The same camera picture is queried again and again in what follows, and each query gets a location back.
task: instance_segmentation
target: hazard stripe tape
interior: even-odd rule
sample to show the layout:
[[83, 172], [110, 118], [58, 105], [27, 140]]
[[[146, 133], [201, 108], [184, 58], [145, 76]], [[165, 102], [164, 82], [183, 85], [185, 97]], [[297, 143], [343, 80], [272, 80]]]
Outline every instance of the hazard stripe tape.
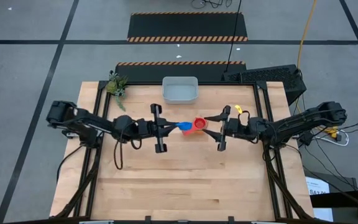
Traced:
[[[245, 65], [243, 61], [230, 61], [230, 65]], [[227, 65], [227, 61], [198, 61], [198, 62], [119, 62], [117, 66], [138, 66], [138, 65]]]
[[172, 15], [172, 14], [236, 14], [237, 12], [134, 12], [131, 15]]
[[129, 37], [128, 42], [240, 42], [247, 41], [246, 36], [179, 36], [179, 37]]

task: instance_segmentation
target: white plastic bin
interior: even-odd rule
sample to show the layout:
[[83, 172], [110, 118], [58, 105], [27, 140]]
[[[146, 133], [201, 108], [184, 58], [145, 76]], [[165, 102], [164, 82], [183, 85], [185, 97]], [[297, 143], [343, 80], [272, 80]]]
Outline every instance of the white plastic bin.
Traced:
[[169, 104], [192, 104], [198, 97], [198, 79], [165, 77], [162, 79], [162, 96]]

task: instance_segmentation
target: artificial plant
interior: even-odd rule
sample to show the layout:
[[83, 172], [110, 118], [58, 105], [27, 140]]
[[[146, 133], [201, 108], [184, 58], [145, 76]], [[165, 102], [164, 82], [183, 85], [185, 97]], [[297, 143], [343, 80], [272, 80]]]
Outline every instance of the artificial plant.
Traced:
[[125, 111], [124, 105], [122, 105], [120, 97], [124, 99], [125, 88], [127, 85], [128, 78], [125, 76], [120, 76], [118, 73], [114, 73], [112, 70], [109, 75], [109, 83], [106, 85], [106, 91], [116, 97], [117, 105]]

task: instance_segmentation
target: wooden table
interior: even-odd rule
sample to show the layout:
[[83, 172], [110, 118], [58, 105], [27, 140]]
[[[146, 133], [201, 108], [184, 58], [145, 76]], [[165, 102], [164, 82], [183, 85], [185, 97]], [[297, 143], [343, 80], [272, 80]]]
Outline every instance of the wooden table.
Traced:
[[[80, 108], [93, 110], [97, 82], [83, 82], [78, 97]], [[169, 121], [191, 121], [196, 116], [219, 114], [225, 105], [234, 105], [257, 116], [251, 86], [200, 86], [199, 98], [193, 105], [166, 105], [161, 86], [130, 86], [123, 101], [133, 119], [153, 119], [150, 104], [162, 105], [162, 117]], [[274, 120], [290, 115], [282, 83], [268, 83]], [[262, 109], [264, 102], [262, 92]], [[103, 93], [99, 115], [103, 111]], [[114, 99], [108, 119], [124, 114]], [[219, 131], [221, 123], [208, 123], [208, 129]], [[174, 130], [164, 139], [168, 152], [156, 154], [155, 138], [143, 141], [139, 150], [124, 145], [124, 168], [117, 170], [113, 161], [115, 140], [106, 135], [93, 204], [92, 219], [97, 220], [274, 220], [268, 176], [262, 160], [262, 143], [226, 138], [227, 149], [216, 150], [217, 144], [206, 134], [183, 136]], [[291, 140], [289, 145], [297, 147]], [[68, 140], [65, 155], [77, 148], [77, 139]], [[77, 152], [63, 165], [50, 214], [57, 214], [77, 190], [85, 150]], [[307, 213], [313, 209], [306, 186], [299, 153], [289, 147], [281, 149], [289, 191]], [[282, 217], [285, 216], [282, 195], [277, 190]], [[88, 193], [84, 194], [81, 214], [85, 214]]]

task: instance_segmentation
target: white cable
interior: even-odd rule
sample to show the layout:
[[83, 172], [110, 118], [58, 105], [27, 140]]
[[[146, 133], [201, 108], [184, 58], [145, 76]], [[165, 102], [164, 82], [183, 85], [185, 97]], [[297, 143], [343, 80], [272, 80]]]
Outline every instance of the white cable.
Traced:
[[349, 144], [349, 135], [345, 132], [345, 131], [343, 131], [343, 130], [338, 130], [338, 131], [340, 131], [340, 132], [342, 132], [342, 133], [345, 133], [345, 135], [346, 135], [346, 143], [345, 144], [339, 144], [339, 143], [337, 143], [337, 142], [334, 142], [334, 141], [332, 141], [332, 140], [329, 140], [329, 139], [326, 139], [326, 138], [323, 138], [323, 137], [318, 137], [318, 136], [316, 136], [315, 138], [316, 139], [320, 139], [320, 140], [323, 140], [323, 141], [326, 141], [326, 142], [330, 142], [330, 143], [333, 143], [333, 144], [335, 144], [335, 145], [337, 145], [337, 146], [347, 146], [348, 144]]

